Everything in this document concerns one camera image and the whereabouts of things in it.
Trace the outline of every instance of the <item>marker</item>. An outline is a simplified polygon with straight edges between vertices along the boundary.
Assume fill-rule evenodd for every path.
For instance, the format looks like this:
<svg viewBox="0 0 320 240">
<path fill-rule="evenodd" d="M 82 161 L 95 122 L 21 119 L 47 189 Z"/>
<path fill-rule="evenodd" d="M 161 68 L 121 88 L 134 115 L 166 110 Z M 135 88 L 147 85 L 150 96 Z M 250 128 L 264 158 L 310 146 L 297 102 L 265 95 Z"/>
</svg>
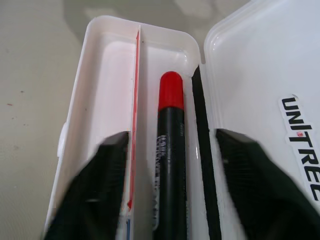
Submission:
<svg viewBox="0 0 320 240">
<path fill-rule="evenodd" d="M 186 240 L 184 93 L 181 76 L 160 80 L 154 180 L 154 240 Z"/>
</svg>

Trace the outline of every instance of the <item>red line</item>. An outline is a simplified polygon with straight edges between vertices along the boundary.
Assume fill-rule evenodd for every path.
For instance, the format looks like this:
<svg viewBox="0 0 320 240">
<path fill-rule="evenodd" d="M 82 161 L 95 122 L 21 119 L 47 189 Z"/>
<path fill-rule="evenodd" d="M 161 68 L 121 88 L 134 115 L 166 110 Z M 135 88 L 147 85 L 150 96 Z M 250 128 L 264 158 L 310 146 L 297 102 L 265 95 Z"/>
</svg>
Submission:
<svg viewBox="0 0 320 240">
<path fill-rule="evenodd" d="M 130 173 L 130 195 L 127 203 L 129 211 L 132 208 L 135 174 L 136 174 L 136 132 L 137 132 L 137 93 L 138 93 L 138 71 L 139 71 L 139 32 L 136 35 L 135 49 L 135 76 L 134 76 L 134 98 L 133 98 L 133 116 L 132 116 L 132 144 L 131 144 L 131 173 Z"/>
</svg>

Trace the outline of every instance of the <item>red marker cap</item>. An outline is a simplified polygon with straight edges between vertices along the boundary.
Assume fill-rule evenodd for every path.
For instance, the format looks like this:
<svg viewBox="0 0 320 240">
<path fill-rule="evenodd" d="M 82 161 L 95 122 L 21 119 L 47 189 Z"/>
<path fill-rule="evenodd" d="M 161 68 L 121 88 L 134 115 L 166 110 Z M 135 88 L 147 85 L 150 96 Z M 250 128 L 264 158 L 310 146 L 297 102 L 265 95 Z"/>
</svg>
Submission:
<svg viewBox="0 0 320 240">
<path fill-rule="evenodd" d="M 159 91 L 159 111 L 176 107 L 184 110 L 184 90 L 181 76 L 175 71 L 168 71 L 162 75 Z"/>
</svg>

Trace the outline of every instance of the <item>unitree sticker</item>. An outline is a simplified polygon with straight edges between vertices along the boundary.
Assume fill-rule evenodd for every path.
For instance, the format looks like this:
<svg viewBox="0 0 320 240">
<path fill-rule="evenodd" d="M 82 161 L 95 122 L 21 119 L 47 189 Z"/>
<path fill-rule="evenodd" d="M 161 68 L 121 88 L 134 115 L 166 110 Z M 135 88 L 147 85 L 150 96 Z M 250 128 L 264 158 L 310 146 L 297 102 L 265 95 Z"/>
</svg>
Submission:
<svg viewBox="0 0 320 240">
<path fill-rule="evenodd" d="M 296 95 L 281 98 L 279 106 L 287 130 L 286 142 L 293 148 L 307 192 L 320 205 L 320 152 L 315 128 L 307 120 Z"/>
</svg>

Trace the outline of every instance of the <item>table surface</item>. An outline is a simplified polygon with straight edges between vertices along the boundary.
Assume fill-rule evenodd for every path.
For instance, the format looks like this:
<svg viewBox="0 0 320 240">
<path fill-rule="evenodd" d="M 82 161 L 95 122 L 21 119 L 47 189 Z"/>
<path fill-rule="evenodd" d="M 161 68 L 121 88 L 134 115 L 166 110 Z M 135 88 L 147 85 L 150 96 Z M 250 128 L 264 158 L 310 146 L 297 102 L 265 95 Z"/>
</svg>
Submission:
<svg viewBox="0 0 320 240">
<path fill-rule="evenodd" d="M 180 30 L 200 49 L 248 0 L 1 0 L 0 239 L 42 234 L 89 21 L 112 15 Z"/>
</svg>

